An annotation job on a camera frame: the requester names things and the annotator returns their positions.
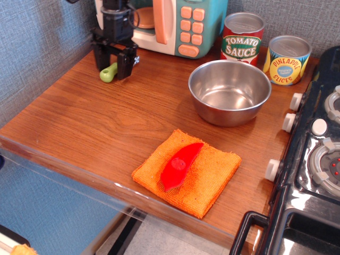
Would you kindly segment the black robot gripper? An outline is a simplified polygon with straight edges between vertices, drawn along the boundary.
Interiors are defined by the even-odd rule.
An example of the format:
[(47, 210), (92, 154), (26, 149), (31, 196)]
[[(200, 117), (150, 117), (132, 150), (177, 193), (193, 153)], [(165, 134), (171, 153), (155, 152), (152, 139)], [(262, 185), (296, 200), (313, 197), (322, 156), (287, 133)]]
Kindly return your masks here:
[(97, 6), (98, 27), (91, 30), (92, 45), (99, 71), (110, 66), (110, 55), (117, 56), (117, 78), (129, 77), (135, 63), (138, 46), (132, 41), (134, 33), (132, 6)]

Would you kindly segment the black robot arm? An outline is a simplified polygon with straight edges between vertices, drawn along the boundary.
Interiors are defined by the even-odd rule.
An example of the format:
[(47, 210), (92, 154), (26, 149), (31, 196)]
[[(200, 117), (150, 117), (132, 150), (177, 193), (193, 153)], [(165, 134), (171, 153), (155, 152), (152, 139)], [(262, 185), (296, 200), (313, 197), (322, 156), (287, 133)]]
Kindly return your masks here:
[(138, 45), (132, 41), (135, 9), (129, 1), (96, 1), (98, 27), (91, 30), (99, 77), (109, 83), (129, 77), (139, 62)]

